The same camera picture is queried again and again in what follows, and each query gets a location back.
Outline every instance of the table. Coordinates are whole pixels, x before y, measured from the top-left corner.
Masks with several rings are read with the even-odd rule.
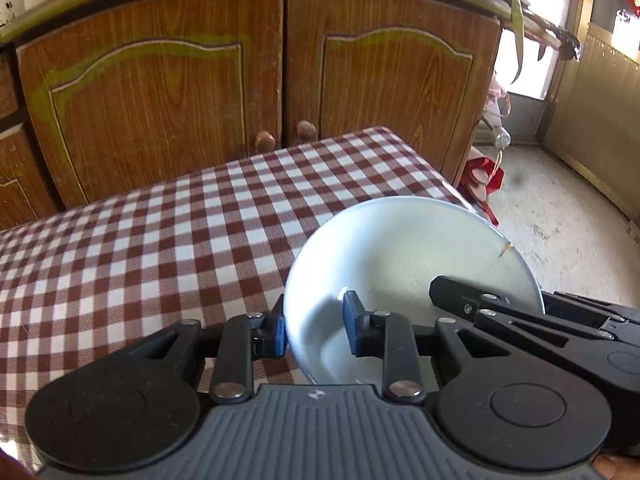
[[[267,311],[332,215],[389,195],[469,207],[386,128],[230,162],[0,233],[0,436],[49,381],[183,318]],[[305,381],[289,353],[255,381]],[[209,382],[210,366],[203,382]]]

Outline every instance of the cabinet door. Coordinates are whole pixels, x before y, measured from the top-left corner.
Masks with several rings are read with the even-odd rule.
[[[0,230],[56,212],[19,124],[0,134]]]
[[[453,181],[484,103],[498,20],[435,0],[287,5],[287,139],[302,120],[321,137],[388,126]]]
[[[18,109],[14,78],[11,74],[8,54],[0,54],[0,118],[7,117]]]
[[[68,207],[280,144],[283,0],[142,0],[18,50]]]

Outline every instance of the concrete floor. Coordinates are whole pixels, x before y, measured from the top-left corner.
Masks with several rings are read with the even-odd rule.
[[[480,150],[495,160],[494,148]],[[640,307],[640,245],[625,216],[539,148],[507,148],[502,167],[489,204],[542,288]]]

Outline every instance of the bowl rim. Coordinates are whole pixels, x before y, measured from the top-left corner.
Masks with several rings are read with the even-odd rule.
[[[285,287],[284,287],[284,299],[283,299],[283,313],[284,313],[284,321],[285,321],[285,328],[286,328],[286,332],[287,332],[287,343],[289,345],[289,347],[291,348],[291,351],[293,352],[293,355],[296,359],[296,362],[298,363],[298,366],[300,367],[300,371],[302,371],[302,373],[305,375],[305,377],[312,383],[312,384],[318,384],[315,379],[313,378],[311,372],[308,370],[307,364],[305,360],[301,360],[298,356],[302,355],[302,352],[300,351],[301,348],[298,344],[298,341],[296,340],[292,340],[289,337],[289,322],[287,321],[288,317],[287,317],[287,297],[289,296],[289,294],[287,293],[288,291],[290,291],[290,277],[293,274],[293,270],[296,268],[296,265],[299,264],[300,262],[300,255],[303,253],[303,251],[305,250],[305,247],[309,244],[309,242],[322,230],[322,228],[324,228],[326,225],[330,224],[334,219],[338,218],[339,216],[345,216],[345,214],[347,212],[349,213],[353,213],[354,211],[356,211],[357,209],[363,209],[365,206],[369,206],[371,203],[379,203],[379,202],[424,202],[424,201],[428,201],[433,203],[434,205],[438,205],[444,208],[450,208],[451,210],[455,210],[457,212],[462,212],[463,214],[465,214],[467,217],[469,218],[473,218],[474,221],[481,221],[485,226],[489,227],[495,234],[497,234],[500,238],[503,238],[506,242],[511,243],[511,241],[500,231],[498,231],[498,229],[496,229],[494,227],[494,225],[492,225],[490,222],[488,222],[485,218],[483,218],[482,216],[480,216],[478,213],[462,206],[462,205],[458,205],[458,204],[454,204],[452,202],[446,202],[444,200],[440,200],[438,198],[433,198],[430,196],[417,196],[417,195],[393,195],[393,196],[381,196],[381,197],[377,197],[377,198],[371,198],[369,200],[365,200],[363,202],[358,202],[357,204],[354,204],[352,206],[348,206],[347,208],[343,209],[342,211],[336,213],[335,215],[333,215],[331,218],[329,218],[324,224],[322,224],[320,227],[318,227],[318,229],[316,229],[313,234],[305,241],[305,243],[302,245],[302,248],[300,249],[300,252],[296,255],[293,264],[291,266],[291,268],[289,269],[289,273],[287,275],[287,280],[285,282]],[[539,308],[542,314],[544,314],[545,312],[545,306],[544,303],[542,301],[542,293],[540,292],[540,284],[538,283],[538,280],[536,279],[536,277],[533,275],[533,272],[531,270],[531,268],[529,267],[529,264],[525,261],[524,257],[522,256],[522,254],[520,254],[520,251],[518,250],[517,247],[514,246],[515,249],[515,253],[516,253],[516,259],[522,264],[522,266],[525,269],[526,275],[527,277],[536,285],[536,291],[537,291],[537,299],[539,300]]]

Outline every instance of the wooden door knob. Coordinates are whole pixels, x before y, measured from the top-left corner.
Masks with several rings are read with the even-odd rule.
[[[313,142],[318,140],[318,130],[309,121],[300,121],[296,125],[298,142]]]
[[[276,139],[269,132],[262,131],[255,137],[255,151],[258,153],[272,152],[276,147]]]

